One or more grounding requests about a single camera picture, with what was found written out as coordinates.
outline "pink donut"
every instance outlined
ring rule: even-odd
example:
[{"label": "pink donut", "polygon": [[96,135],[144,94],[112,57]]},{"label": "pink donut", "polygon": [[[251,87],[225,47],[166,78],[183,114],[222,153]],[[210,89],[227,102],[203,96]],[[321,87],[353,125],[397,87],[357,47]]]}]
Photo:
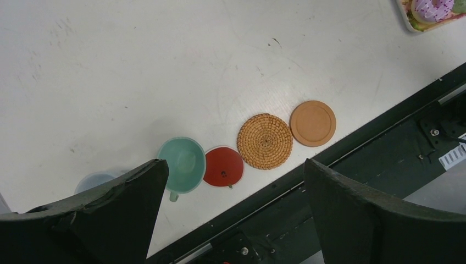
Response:
[{"label": "pink donut", "polygon": [[453,8],[453,0],[412,0],[413,17],[423,24],[444,20]]}]

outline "mint green cup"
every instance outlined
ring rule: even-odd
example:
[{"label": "mint green cup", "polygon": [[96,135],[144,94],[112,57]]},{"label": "mint green cup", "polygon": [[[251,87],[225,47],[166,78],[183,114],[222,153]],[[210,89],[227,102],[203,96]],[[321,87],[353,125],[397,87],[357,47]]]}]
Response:
[{"label": "mint green cup", "polygon": [[168,164],[168,180],[165,188],[170,191],[170,201],[176,202],[179,194],[194,190],[206,173],[206,154],[189,137],[174,137],[165,142],[157,158]]}]

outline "bolt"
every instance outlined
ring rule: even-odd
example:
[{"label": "bolt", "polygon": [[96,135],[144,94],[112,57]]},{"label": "bolt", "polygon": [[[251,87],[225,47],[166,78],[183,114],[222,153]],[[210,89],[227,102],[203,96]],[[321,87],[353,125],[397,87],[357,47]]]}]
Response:
[{"label": "bolt", "polygon": [[247,249],[247,247],[243,247],[243,248],[241,249],[241,254],[242,254],[243,256],[246,256],[248,253],[249,253],[249,250]]},{"label": "bolt", "polygon": [[440,131],[438,129],[433,129],[433,130],[430,131],[430,134],[432,136],[438,136],[438,135],[440,135]]}]

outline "tray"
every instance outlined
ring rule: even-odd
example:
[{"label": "tray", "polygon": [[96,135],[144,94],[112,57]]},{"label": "tray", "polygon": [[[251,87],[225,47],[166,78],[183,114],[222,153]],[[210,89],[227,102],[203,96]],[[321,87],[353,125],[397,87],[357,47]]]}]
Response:
[{"label": "tray", "polygon": [[400,8],[400,11],[402,13],[406,27],[408,28],[409,31],[412,31],[412,32],[428,31],[428,30],[448,24],[454,20],[457,20],[459,18],[466,16],[466,0],[455,0],[455,4],[454,4],[452,11],[463,12],[463,13],[450,12],[448,17],[441,22],[435,23],[433,25],[422,24],[418,22],[417,20],[415,20],[415,18],[413,17],[413,14],[411,13],[411,1],[412,0],[396,0]]}]

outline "red lid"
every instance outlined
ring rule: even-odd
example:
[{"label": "red lid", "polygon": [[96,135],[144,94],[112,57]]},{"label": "red lid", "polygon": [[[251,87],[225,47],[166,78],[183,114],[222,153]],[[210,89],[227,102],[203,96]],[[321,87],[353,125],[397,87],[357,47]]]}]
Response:
[{"label": "red lid", "polygon": [[217,187],[231,187],[243,176],[245,165],[240,154],[229,147],[217,147],[206,154],[204,181]]}]

